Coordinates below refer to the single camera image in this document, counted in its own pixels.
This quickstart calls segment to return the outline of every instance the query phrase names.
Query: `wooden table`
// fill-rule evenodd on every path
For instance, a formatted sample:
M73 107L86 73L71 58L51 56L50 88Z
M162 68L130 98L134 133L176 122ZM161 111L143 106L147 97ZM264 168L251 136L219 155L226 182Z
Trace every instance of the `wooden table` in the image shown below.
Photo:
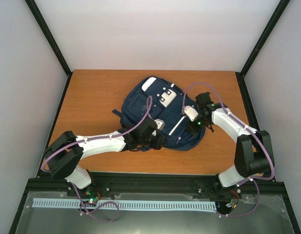
M241 120L247 122L234 72L220 71L147 71L147 70L75 70L73 72L51 143L63 132L76 135L106 134L121 128L120 118L111 113L121 109L123 99L148 76L171 81L183 90L193 82L204 81L219 92L223 102ZM189 91L194 98L209 90L196 85ZM217 100L211 92L212 100ZM163 174L213 175L229 168L234 162L235 143L219 127L206 134L197 147L187 152L168 149L148 152L104 153L88 157L80 166L99 172L135 172Z

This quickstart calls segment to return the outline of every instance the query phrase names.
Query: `backpack strap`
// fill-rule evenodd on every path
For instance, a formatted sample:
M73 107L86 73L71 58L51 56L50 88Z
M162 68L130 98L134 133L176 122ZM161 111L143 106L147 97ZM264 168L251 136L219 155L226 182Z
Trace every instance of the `backpack strap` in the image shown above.
M121 117L121 115L122 115L122 113L120 111L116 110L116 109L113 109L111 112L114 113L115 115L119 116L119 117Z

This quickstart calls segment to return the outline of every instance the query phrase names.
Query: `black metal frame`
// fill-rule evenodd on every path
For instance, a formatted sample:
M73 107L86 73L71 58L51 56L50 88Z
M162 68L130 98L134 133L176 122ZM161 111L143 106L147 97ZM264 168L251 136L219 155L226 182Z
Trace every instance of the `black metal frame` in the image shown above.
M72 72L68 67L54 37L52 36L43 16L41 15L34 0L25 0L28 7L30 8L33 16L43 31L46 39L52 47L59 63L63 70L67 74L67 82L60 99L60 103L55 115L55 119L47 140L46 146L48 146L50 137L54 130L61 105L63 103L69 82L72 76ZM257 44L251 52L248 60L246 61L241 72L236 72L236 78L239 84L242 100L245 106L246 114L248 117L249 125L259 130L259 124L251 103L251 99L247 90L247 86L244 80L245 75L249 71L252 63L266 42L268 36L271 34L277 21L284 12L286 6L290 0L280 0L277 8L275 9L271 19L261 34ZM186 194L199 198L208 198L216 201L217 198L213 195L200 193L200 188L203 188L206 184L210 184L214 179L213 176L201 176L201 175L156 175L156 174L118 174L118 173L92 173L95 181L100 185L101 195L103 197L113 198L114 195L120 193L167 193L167 194ZM265 195L282 195L287 212L290 217L291 224L294 232L300 234L300 229L293 212L285 185L283 182L276 181L258 181L260 188L260 194ZM38 171L37 177L28 180L27 186L21 198L19 208L15 215L13 224L10 229L10 234L16 232L17 225L27 198L30 191L53 191L62 192L68 190L69 184L64 180L54 181L48 173L44 173L41 170ZM256 187L248 182L242 186L243 194L253 194L256 192Z

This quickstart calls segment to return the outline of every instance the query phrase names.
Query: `white wall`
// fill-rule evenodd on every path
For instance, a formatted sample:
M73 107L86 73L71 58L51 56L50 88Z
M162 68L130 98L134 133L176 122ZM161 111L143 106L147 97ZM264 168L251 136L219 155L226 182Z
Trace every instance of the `white wall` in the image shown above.
M36 175L65 81L25 1L0 0L0 234Z
M272 138L301 228L301 0L291 1L246 76L257 118Z
M37 0L71 69L240 71L279 0Z

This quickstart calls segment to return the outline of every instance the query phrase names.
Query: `wall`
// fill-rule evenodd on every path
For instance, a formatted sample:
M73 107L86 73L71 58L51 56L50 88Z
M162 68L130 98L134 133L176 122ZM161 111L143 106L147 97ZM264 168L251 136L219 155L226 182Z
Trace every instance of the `wall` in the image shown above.
M65 80L25 1L0 1L0 234L36 175Z
M279 0L37 0L71 69L240 71Z
M301 228L301 0L289 3L246 84L260 127L271 134L276 177L285 182Z

